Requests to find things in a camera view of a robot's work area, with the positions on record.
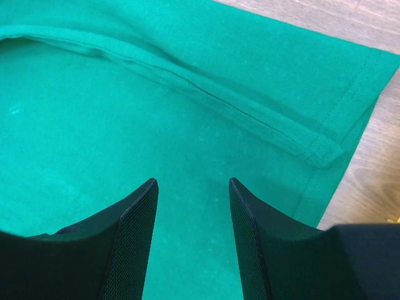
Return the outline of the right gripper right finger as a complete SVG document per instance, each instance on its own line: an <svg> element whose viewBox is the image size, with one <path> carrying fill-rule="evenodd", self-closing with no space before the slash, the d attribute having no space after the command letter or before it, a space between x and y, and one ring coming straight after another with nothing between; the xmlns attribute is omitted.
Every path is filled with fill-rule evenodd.
<svg viewBox="0 0 400 300"><path fill-rule="evenodd" d="M399 224L322 231L268 205L236 178L229 203L244 299L399 298Z"/></svg>

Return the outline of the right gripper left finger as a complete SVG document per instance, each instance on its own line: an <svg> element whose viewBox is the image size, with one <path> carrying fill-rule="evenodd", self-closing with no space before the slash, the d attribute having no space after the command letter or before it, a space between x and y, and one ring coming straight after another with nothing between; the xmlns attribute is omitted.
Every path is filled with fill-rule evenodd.
<svg viewBox="0 0 400 300"><path fill-rule="evenodd" d="M2 299L141 299L158 205L148 179L54 234L1 233Z"/></svg>

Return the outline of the yellow plastic tray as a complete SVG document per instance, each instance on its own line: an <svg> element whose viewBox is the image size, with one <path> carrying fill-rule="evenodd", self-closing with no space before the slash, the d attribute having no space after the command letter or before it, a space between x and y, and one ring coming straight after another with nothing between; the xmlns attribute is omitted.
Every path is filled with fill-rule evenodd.
<svg viewBox="0 0 400 300"><path fill-rule="evenodd" d="M400 217L397 217L395 219L388 219L387 222L388 223L400 223Z"/></svg>

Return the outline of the green t shirt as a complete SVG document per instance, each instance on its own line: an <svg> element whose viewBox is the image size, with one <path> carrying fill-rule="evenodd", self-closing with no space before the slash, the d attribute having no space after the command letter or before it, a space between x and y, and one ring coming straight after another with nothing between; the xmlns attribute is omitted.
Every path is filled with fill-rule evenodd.
<svg viewBox="0 0 400 300"><path fill-rule="evenodd" d="M145 299L242 299L228 182L317 226L397 54L214 1L1 2L1 229L155 178Z"/></svg>

